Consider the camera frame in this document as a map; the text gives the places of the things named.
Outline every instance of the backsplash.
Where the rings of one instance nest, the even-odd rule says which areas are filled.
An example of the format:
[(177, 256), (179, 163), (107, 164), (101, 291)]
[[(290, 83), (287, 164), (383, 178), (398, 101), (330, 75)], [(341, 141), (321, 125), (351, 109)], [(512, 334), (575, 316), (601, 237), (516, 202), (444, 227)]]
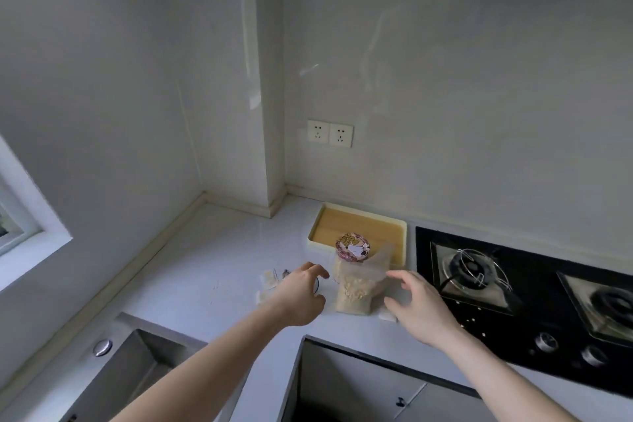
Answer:
[[(633, 252), (633, 0), (284, 0), (286, 181)], [(355, 127), (352, 149), (306, 120)]]

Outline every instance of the stove control knob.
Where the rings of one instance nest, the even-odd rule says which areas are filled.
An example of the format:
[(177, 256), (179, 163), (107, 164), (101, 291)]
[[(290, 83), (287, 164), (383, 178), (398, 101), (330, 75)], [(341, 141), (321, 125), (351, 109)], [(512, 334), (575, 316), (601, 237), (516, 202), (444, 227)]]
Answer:
[(605, 353), (596, 346), (585, 347), (585, 350), (582, 351), (582, 358), (594, 367), (602, 367), (609, 361)]
[(538, 337), (534, 339), (534, 342), (536, 342), (536, 346), (539, 350), (545, 352), (546, 354), (551, 354), (552, 352), (558, 350), (557, 340), (547, 332), (541, 332)]

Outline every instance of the cabinet door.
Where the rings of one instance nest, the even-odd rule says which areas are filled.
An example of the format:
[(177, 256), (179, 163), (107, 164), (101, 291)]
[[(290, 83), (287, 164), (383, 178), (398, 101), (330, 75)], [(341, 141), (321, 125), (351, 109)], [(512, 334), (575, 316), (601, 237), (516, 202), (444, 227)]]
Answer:
[(301, 402), (324, 408), (341, 422), (393, 420), (423, 385), (422, 380), (334, 350), (304, 346)]
[(396, 421), (496, 422), (496, 419), (481, 399), (430, 383)]

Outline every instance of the yellow tray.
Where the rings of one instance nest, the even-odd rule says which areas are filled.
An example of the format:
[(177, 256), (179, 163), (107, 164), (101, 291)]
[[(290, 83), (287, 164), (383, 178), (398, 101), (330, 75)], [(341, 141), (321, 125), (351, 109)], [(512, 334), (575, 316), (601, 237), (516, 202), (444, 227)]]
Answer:
[(334, 203), (325, 202), (321, 207), (308, 235), (308, 245), (335, 252), (336, 241), (347, 232), (355, 232), (367, 239), (370, 245), (370, 257), (377, 253), (386, 242), (391, 242), (395, 246), (391, 266), (402, 268), (406, 265), (406, 222)]

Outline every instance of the window frame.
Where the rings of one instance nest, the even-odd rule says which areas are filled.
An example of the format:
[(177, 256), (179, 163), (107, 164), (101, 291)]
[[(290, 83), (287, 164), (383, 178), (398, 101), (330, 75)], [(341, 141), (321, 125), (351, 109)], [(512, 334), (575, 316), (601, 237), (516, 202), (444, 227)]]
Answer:
[(0, 135), (0, 212), (9, 234), (0, 237), (0, 291), (72, 240), (51, 205)]

